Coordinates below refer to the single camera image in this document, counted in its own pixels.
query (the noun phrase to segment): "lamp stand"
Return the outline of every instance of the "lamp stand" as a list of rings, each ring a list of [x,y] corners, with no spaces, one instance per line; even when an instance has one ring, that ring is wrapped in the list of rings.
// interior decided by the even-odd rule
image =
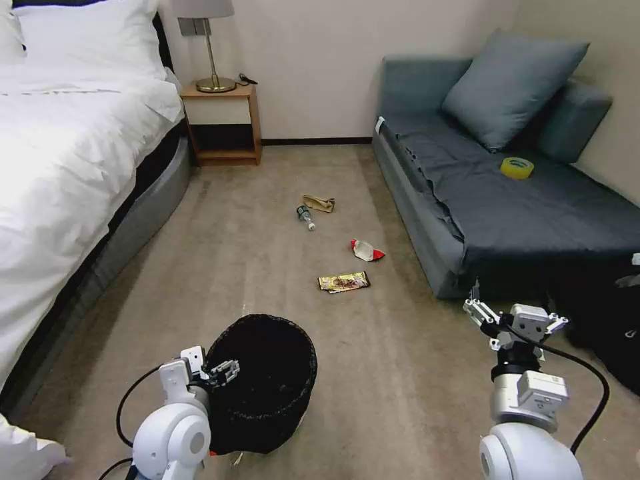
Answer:
[[[213,51],[211,50],[211,26],[209,19],[204,19],[205,37],[207,38],[207,49],[209,50],[209,62],[211,63],[211,78],[198,80],[195,83],[196,89],[204,93],[222,93],[235,89],[235,80],[219,77],[215,71],[215,62],[213,61]]]

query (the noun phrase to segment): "bedside table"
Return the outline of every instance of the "bedside table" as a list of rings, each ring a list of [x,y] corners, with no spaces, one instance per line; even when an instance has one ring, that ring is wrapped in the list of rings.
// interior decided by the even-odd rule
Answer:
[[[191,84],[180,96],[198,164],[260,164],[262,140],[254,85],[203,93]]]

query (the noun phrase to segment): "baseboard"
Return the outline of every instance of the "baseboard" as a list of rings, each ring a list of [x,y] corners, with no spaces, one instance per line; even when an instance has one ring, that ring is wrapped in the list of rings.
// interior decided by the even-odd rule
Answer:
[[[334,137],[312,139],[262,139],[264,147],[275,145],[368,145],[371,137]]]

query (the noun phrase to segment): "black bag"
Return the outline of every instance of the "black bag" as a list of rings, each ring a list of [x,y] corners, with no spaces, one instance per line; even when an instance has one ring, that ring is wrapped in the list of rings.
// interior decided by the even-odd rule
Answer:
[[[209,397],[210,450],[268,453],[295,432],[317,374],[311,339],[289,320],[247,315],[211,346],[208,365],[238,360],[240,373]]]
[[[640,395],[640,286],[591,284],[571,294],[556,294],[560,314],[569,318],[567,338],[592,350],[624,386]]]

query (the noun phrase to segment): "beige wall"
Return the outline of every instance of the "beige wall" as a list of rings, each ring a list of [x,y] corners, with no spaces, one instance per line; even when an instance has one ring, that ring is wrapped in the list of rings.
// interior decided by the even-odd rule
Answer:
[[[514,29],[585,39],[578,78],[613,95],[613,107],[578,168],[640,205],[640,2],[521,0]]]
[[[207,75],[204,38],[183,38],[162,0],[176,74]],[[260,82],[264,138],[371,136],[382,57],[468,55],[497,27],[510,28],[518,0],[235,0],[212,20],[220,73]]]

